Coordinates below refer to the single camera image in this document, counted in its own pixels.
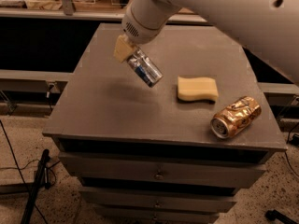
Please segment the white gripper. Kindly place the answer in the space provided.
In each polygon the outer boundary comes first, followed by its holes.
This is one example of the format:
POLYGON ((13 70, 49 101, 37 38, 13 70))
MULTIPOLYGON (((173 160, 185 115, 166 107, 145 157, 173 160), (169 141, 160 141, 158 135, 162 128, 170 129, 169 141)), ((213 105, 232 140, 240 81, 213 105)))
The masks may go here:
POLYGON ((129 8, 121 22, 126 35, 118 36, 114 48, 114 57, 120 63, 124 62, 135 52, 135 44, 149 43, 161 32, 164 24, 165 19, 157 16, 138 19, 129 8))

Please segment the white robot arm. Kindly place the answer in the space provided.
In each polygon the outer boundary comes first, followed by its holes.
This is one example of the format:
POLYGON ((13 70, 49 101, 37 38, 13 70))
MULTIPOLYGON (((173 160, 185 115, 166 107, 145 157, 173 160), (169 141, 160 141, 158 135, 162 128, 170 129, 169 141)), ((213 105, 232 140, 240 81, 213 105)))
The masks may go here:
POLYGON ((187 8, 293 83, 299 82, 299 0, 133 0, 114 56, 125 61, 187 8))

